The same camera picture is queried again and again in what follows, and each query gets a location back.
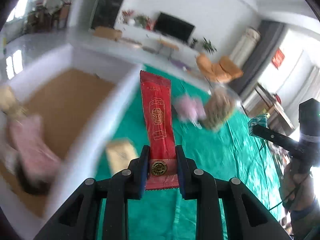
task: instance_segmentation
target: green fabric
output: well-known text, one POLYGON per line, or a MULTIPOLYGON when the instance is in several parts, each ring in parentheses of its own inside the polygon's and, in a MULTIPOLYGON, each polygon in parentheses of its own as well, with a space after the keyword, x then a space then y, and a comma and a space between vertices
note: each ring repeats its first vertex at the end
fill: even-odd
MULTIPOLYGON (((205 103, 209 95, 194 86, 168 75, 162 71, 146 66, 152 72, 172 82, 172 99, 188 93, 198 96, 205 103)), ((279 179, 267 147, 260 154, 262 140, 248 135, 249 118, 240 112, 233 116, 215 133, 198 129, 191 123, 181 123, 173 117, 173 131, 176 145, 181 144, 186 157, 194 159, 198 168, 215 178, 229 180, 239 178, 270 208, 281 201, 279 179)), ((145 128, 141 92, 125 113, 115 138, 129 138, 139 153, 143 145, 149 145, 145 128)), ((110 178, 108 161, 102 154, 96 179, 110 178)), ((140 201, 129 200, 129 235, 130 239, 195 239, 196 201, 185 201, 179 189, 146 191, 140 201)), ((272 210, 277 220, 280 207, 272 210)), ((222 212, 224 236, 227 239, 225 220, 222 212)))

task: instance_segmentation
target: red packet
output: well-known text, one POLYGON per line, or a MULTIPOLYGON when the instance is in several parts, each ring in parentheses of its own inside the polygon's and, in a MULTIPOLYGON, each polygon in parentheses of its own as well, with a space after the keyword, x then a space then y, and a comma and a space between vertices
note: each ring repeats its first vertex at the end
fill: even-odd
POLYGON ((150 141, 150 170, 146 189, 179 187, 172 130, 171 82, 140 72, 144 119, 150 141))

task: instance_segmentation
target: human hand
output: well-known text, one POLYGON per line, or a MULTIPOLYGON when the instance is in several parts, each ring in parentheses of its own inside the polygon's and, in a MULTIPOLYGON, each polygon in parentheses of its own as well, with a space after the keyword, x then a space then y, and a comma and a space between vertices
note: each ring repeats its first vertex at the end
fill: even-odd
POLYGON ((313 178, 310 174, 292 174, 291 169, 292 163, 289 163, 284 169, 284 178, 280 181, 279 192, 281 199, 284 200, 301 183, 297 194, 293 192, 288 198, 294 200, 290 210, 301 211, 311 206, 315 199, 313 178))

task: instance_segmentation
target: metal bolt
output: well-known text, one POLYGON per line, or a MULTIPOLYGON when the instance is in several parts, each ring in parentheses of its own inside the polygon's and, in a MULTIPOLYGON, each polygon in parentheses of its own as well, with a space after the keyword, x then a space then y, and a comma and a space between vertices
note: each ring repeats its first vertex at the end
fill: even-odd
POLYGON ((88 178, 88 179, 86 179, 86 180, 84 181, 84 183, 85 183, 86 185, 92 185, 92 184, 94 183, 94 179, 93 179, 93 178, 88 178))
POLYGON ((241 181, 238 178, 232 178, 231 182, 235 185, 239 185, 241 183, 241 181))
POLYGON ((202 175, 203 174, 203 170, 201 170, 201 169, 195 169, 193 172, 196 175, 202 175))
POLYGON ((121 173, 123 176, 129 176, 131 174, 131 171, 129 169, 125 169, 121 173))

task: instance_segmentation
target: black tv screen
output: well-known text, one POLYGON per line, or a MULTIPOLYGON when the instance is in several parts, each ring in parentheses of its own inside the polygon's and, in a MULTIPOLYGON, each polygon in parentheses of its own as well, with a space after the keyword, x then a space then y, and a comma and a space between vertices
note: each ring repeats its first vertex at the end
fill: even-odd
POLYGON ((188 39, 195 28, 194 25, 182 21, 171 15, 161 13, 158 17, 155 31, 161 32, 164 35, 175 37, 183 42, 188 42, 188 39))

